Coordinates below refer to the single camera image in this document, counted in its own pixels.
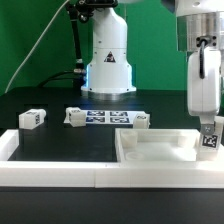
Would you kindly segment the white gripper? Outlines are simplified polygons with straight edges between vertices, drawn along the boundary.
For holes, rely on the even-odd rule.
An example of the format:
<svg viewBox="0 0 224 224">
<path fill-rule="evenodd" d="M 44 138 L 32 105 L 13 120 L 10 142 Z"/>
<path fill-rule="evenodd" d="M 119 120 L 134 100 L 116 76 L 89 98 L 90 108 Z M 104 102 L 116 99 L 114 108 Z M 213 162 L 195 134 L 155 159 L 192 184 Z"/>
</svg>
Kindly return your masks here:
<svg viewBox="0 0 224 224">
<path fill-rule="evenodd" d="M 220 108 L 221 52 L 206 47 L 204 50 L 204 78 L 200 77 L 200 53 L 188 60 L 187 105 L 191 116 L 200 119 L 203 135 L 214 133 L 214 119 Z"/>
</svg>

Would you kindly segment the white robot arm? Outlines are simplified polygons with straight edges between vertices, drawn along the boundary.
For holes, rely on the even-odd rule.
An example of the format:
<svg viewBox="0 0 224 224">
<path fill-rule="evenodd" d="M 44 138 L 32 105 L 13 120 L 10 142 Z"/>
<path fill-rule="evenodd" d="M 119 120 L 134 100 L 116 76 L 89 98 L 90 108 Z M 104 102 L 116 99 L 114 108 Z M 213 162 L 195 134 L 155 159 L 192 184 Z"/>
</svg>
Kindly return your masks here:
<svg viewBox="0 0 224 224">
<path fill-rule="evenodd" d="M 82 90 L 95 97 L 115 98 L 133 92 L 126 59 L 127 24 L 114 8 L 124 0 L 86 0 L 93 12 L 93 58 Z M 176 16 L 177 45 L 189 54 L 187 105 L 200 119 L 201 132 L 216 130 L 224 70 L 224 0 L 160 0 Z"/>
</svg>

